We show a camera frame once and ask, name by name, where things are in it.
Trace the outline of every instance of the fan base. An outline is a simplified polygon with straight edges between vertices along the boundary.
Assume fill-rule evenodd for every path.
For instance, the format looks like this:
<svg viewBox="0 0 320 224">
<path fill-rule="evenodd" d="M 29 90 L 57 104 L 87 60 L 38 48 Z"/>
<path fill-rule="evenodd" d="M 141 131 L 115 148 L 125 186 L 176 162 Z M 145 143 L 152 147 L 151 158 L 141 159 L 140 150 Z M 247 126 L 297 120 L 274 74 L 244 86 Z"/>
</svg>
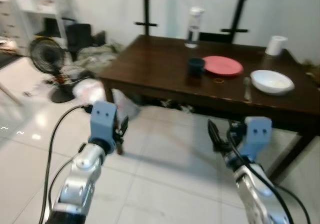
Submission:
<svg viewBox="0 0 320 224">
<path fill-rule="evenodd" d="M 66 93 L 59 88 L 53 90 L 52 94 L 50 95 L 50 100 L 53 103 L 65 103 L 73 100 L 75 97 L 72 93 Z"/>
</svg>

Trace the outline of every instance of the dark wooden table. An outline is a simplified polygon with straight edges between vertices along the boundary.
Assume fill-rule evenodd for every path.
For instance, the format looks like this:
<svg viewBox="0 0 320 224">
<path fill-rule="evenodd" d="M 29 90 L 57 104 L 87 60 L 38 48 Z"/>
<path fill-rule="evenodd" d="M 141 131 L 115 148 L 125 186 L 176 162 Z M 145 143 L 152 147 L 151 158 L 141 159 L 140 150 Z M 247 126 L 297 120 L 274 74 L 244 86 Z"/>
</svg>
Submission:
<svg viewBox="0 0 320 224">
<path fill-rule="evenodd" d="M 200 42 L 190 49 L 184 40 L 139 36 L 106 68 L 100 79 L 107 100 L 113 102 L 112 88 L 140 95 L 168 98 L 210 108 L 216 116 L 238 120 L 245 116 L 266 116 L 273 127 L 298 132 L 291 151 L 283 153 L 267 172 L 272 180 L 280 175 L 320 133 L 320 95 L 290 53 L 279 57 L 266 56 L 264 47 Z M 244 73 L 238 77 L 221 78 L 209 73 L 201 78 L 188 76 L 187 60 L 191 57 L 220 55 L 239 61 Z M 244 77 L 258 69 L 274 70 L 287 75 L 295 89 L 285 96 L 269 96 L 251 89 L 252 101 L 244 99 Z"/>
</svg>

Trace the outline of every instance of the white bowl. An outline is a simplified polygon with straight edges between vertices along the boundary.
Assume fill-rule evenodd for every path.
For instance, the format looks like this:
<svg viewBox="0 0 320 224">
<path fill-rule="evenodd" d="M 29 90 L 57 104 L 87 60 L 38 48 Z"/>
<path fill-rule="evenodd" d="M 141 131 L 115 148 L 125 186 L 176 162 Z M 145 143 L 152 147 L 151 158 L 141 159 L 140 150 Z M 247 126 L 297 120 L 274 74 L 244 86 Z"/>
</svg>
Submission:
<svg viewBox="0 0 320 224">
<path fill-rule="evenodd" d="M 291 79 L 278 72 L 257 70 L 250 76 L 254 87 L 271 95 L 283 95 L 295 88 Z"/>
</svg>

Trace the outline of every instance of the paper towel roll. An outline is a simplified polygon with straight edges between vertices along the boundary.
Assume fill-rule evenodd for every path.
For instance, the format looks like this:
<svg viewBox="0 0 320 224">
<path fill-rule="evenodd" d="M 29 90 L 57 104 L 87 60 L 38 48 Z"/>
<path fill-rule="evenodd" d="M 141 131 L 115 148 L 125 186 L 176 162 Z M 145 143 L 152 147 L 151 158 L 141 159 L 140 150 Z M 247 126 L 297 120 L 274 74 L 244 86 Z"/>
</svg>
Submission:
<svg viewBox="0 0 320 224">
<path fill-rule="evenodd" d="M 270 42 L 265 50 L 265 53 L 272 56 L 277 56 L 281 54 L 285 42 L 288 39 L 283 36 L 272 36 Z"/>
</svg>

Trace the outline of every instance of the white tile floor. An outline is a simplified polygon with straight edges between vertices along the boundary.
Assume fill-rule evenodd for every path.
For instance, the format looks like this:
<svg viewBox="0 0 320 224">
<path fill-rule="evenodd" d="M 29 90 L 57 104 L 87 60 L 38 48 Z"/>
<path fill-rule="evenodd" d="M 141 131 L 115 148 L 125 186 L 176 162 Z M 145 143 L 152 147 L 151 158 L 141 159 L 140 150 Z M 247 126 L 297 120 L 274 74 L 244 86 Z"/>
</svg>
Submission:
<svg viewBox="0 0 320 224">
<path fill-rule="evenodd" d="M 0 82 L 24 104 L 18 107 L 0 92 L 0 223 L 38 223 L 52 129 L 77 100 L 53 104 L 48 89 L 23 97 L 46 77 L 27 58 L 0 70 Z M 89 115 L 76 111 L 57 133 L 51 178 L 90 134 Z M 212 152 L 206 116 L 147 107 L 130 121 L 125 154 L 112 154 L 96 186 L 88 224 L 246 224 L 232 173 Z M 227 121 L 213 118 L 225 133 Z M 267 169 L 295 133 L 275 130 L 259 161 Z M 58 179 L 58 194 L 68 170 Z M 319 139 L 304 152 L 282 183 L 300 196 L 313 224 L 320 223 Z M 291 199 L 298 224 L 306 223 Z"/>
</svg>

